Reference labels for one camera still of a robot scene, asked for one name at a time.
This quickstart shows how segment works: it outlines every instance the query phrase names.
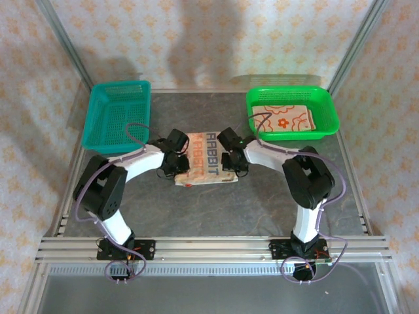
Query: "cloth napkin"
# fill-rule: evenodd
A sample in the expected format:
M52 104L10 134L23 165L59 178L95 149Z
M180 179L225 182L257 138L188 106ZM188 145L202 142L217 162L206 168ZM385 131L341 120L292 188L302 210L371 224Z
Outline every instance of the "cloth napkin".
M255 113L272 113L261 127L262 132L312 131L316 129L312 112L304 105L286 106L254 106ZM255 127L263 121L265 116L253 118Z

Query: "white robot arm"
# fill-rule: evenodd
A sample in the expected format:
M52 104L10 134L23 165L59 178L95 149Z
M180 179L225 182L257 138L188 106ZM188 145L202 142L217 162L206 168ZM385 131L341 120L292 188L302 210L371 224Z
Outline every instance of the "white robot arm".
M299 156L304 152L317 154L316 150L313 147L296 150L278 146L270 149L271 145L264 141L259 144L254 136L242 139L231 128L222 131L217 138L227 151L221 158L223 170L248 172L249 164L259 164L285 175L297 203L297 221L291 232L291 246L299 256L304 256L318 240L318 212L335 185L334 178L321 160Z
M304 255L318 240L318 211L335 185L325 164L315 158L271 150L266 148L269 144L263 142L261 146L253 136L242 139L231 128L222 131L217 138L227 151L221 158L223 170L246 172L249 164L260 164L285 175L291 195L297 202L297 221L291 232L291 244L297 254ZM184 133L173 130L167 139L150 142L143 150L109 159L97 155L89 161L73 197L77 198L85 182L97 169L107 162L114 162L89 187L82 205L90 215L100 220L116 243L130 248L135 235L119 211L125 183L150 169L160 168L166 176L187 172L189 162L181 149L188 140ZM287 148L284 151L298 152ZM306 147L301 152L317 153L312 147Z
M88 187L81 205L90 216L100 221L114 242L130 248L135 235L119 210L125 183L151 169L161 169L167 177L187 172L189 161L181 149L188 140L186 134L174 129L167 139L152 141L144 148L128 154L109 159L101 155L92 157L76 186L73 198L79 197L83 186L101 166L113 163Z

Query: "black mounting plate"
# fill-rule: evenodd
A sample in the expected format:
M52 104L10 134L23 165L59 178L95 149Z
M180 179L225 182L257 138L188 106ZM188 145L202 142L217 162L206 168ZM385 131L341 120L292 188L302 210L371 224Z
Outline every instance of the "black mounting plate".
M271 239L269 243L270 254L273 260L284 260L287 257L297 256L296 252L291 248L291 239ZM331 262L327 242L324 239L318 239L312 247L310 247L304 256L307 260L325 259Z
M136 239L134 240L134 248L146 260L153 260L156 251L156 241L151 239ZM127 260L127 253L116 248L108 240L102 239L98 243L98 254L96 258L98 260Z

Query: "green basket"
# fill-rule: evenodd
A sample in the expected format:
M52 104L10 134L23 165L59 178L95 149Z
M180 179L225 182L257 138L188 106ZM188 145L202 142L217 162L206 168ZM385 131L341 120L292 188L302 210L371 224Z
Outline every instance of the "green basket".
M140 122L150 125L151 85L146 80L97 84L90 94L82 146L101 154L131 152L140 145L125 134L125 125ZM139 126L130 133L143 143L149 130Z
M339 130L339 118L327 90L317 86L277 86L252 88L246 95L247 114L253 114L254 106L305 105L311 110L316 129L313 131L260 132L265 141L321 139ZM255 123L249 125L256 134Z

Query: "wallpaper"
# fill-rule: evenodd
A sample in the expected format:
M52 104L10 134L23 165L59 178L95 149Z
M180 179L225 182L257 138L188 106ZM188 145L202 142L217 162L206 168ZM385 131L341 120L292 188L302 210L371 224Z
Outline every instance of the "wallpaper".
M52 0L93 81L142 74L153 88L236 88L249 75L328 87L372 2Z
M35 1L2 0L0 17L0 313L11 314L67 180L83 88Z
M419 313L419 6L394 0L335 99L374 228Z

